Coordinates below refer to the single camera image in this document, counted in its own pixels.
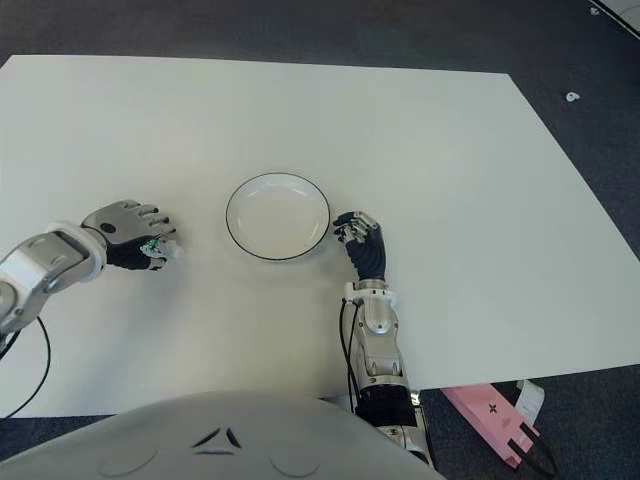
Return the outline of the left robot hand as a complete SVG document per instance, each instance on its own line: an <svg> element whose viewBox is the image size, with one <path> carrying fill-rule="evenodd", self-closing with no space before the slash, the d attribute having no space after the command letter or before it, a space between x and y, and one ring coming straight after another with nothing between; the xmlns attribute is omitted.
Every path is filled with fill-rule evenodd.
<svg viewBox="0 0 640 480"><path fill-rule="evenodd" d="M126 270L161 270L166 257L147 256L141 247L176 232L169 216L155 205L123 200L90 213L81 227L106 251L107 264Z"/></svg>

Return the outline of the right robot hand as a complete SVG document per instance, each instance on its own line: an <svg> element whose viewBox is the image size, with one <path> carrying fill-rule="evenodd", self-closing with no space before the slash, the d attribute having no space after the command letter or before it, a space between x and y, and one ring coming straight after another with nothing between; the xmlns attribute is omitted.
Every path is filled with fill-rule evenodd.
<svg viewBox="0 0 640 480"><path fill-rule="evenodd" d="M368 213L357 210L340 214L334 236L342 243L360 280L385 280L386 249L381 225Z"/></svg>

